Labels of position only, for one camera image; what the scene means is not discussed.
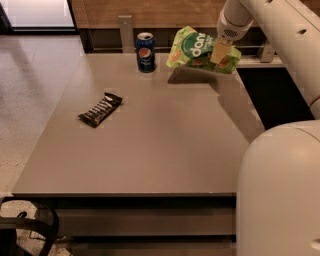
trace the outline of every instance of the black chair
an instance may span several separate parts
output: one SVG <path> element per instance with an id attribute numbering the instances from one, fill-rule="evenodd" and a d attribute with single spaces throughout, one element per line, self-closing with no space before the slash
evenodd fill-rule
<path id="1" fill-rule="evenodd" d="M 48 224 L 40 220 L 28 219 L 26 218 L 26 212 L 21 212 L 17 217 L 0 216 L 0 256 L 30 255 L 17 245 L 17 229 L 34 231 L 45 237 L 45 243 L 39 256 L 47 256 L 58 234 L 59 217 L 57 213 L 42 202 L 36 200 L 18 199 L 15 197 L 0 198 L 0 209 L 3 203 L 9 201 L 29 201 L 38 209 L 39 207 L 44 207 L 51 213 L 53 221 L 51 224 Z"/>

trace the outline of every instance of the crumpled snack bag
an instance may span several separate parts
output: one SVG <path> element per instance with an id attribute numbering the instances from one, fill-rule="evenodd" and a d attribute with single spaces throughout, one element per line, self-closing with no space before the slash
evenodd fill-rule
<path id="1" fill-rule="evenodd" d="M 235 47 L 217 65 L 210 62 L 215 38 L 204 33 L 198 33 L 190 26 L 180 29 L 174 39 L 167 66 L 178 68 L 185 65 L 217 73 L 231 74 L 237 67 L 241 52 Z"/>

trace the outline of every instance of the black snack bar wrapper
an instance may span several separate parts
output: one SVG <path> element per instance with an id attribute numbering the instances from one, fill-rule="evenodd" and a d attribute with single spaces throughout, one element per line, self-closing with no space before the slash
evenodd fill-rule
<path id="1" fill-rule="evenodd" d="M 96 128 L 115 111 L 122 103 L 122 98 L 111 94 L 104 93 L 104 98 L 100 100 L 93 108 L 86 113 L 78 115 L 80 120 L 93 128 Z"/>

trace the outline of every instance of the soda can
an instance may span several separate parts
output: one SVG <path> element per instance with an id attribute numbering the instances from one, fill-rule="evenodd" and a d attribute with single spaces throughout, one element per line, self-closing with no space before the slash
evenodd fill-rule
<path id="1" fill-rule="evenodd" d="M 141 72 L 147 73 L 155 70 L 155 40 L 148 32 L 138 34 L 136 40 L 137 62 Z"/>

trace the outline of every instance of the floor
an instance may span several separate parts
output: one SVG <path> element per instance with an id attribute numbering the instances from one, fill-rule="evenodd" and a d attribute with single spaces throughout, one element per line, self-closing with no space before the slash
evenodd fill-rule
<path id="1" fill-rule="evenodd" d="M 20 176 L 47 121 L 85 56 L 79 36 L 0 35 L 0 197 Z M 6 204 L 2 216 L 33 207 Z M 19 231 L 19 242 L 37 255 L 42 241 Z M 62 239 L 50 255 L 71 255 Z"/>

